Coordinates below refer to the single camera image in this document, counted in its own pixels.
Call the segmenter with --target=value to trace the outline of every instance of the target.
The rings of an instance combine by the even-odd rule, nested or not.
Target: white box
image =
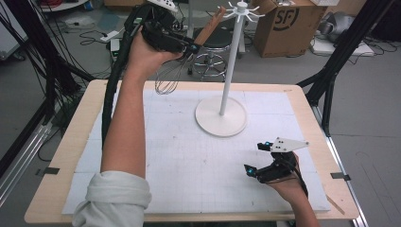
[[[336,6],[340,0],[310,0],[310,1],[316,4],[316,6],[332,7]]]

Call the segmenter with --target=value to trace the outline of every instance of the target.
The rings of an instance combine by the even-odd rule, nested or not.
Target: gray floor
[[[85,13],[97,21],[104,19],[97,11]],[[121,27],[123,22],[118,21],[117,27]],[[109,54],[104,44],[79,45],[82,41],[79,34],[63,34],[71,53],[91,73],[107,69]],[[328,60],[309,51],[299,58],[270,59],[260,58],[253,47],[248,51],[235,63],[233,82],[294,84],[317,73]],[[401,161],[400,60],[401,51],[398,50],[382,56],[360,58],[355,65],[347,62],[335,87],[332,138],[352,178],[351,184],[369,226],[398,226],[401,223],[401,175],[398,170]],[[183,72],[182,80],[199,78],[189,77]],[[0,157],[37,110],[43,97],[28,61],[0,62]],[[60,140],[58,133],[44,146],[43,157],[51,158]],[[24,214],[41,182],[41,177],[36,175],[37,169],[44,169],[47,165],[37,158],[33,160],[0,208],[1,226],[35,226],[25,223]],[[351,226],[351,223],[322,221],[322,225]]]

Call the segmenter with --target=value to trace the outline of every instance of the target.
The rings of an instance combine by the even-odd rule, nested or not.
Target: white sleeve
[[[73,216],[73,226],[143,226],[151,200],[148,182],[121,171],[95,174],[86,201]]]

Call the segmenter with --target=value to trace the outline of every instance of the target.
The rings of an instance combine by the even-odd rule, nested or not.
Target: table
[[[83,96],[71,123],[61,140],[49,167],[59,168],[57,175],[44,175],[25,220],[28,223],[68,223],[71,216],[61,214],[80,154],[83,152],[89,132],[102,107],[106,80],[94,80]],[[223,90],[223,83],[180,82],[179,90]],[[154,89],[153,81],[146,89]],[[332,179],[330,173],[340,172],[316,118],[305,99],[302,89],[296,85],[233,83],[231,90],[287,93],[289,101],[306,141],[309,152],[323,183],[331,210],[319,213],[319,219],[354,219],[358,210],[351,193],[342,179]],[[226,214],[146,214],[145,221],[240,221],[291,219],[292,214],[278,213],[226,213]]]

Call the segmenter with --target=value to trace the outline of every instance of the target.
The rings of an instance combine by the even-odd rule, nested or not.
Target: white stand
[[[231,42],[230,59],[227,66],[223,96],[206,98],[200,102],[195,111],[195,116],[200,127],[216,136],[228,137],[236,135],[245,129],[248,122],[247,112],[242,104],[233,98],[228,99],[244,16],[247,16],[248,19],[251,20],[248,14],[253,14],[247,10],[247,6],[248,4],[244,2],[238,2],[235,8],[227,9],[227,11],[231,10],[232,13],[225,16],[230,17],[235,14],[236,21],[233,40]]]

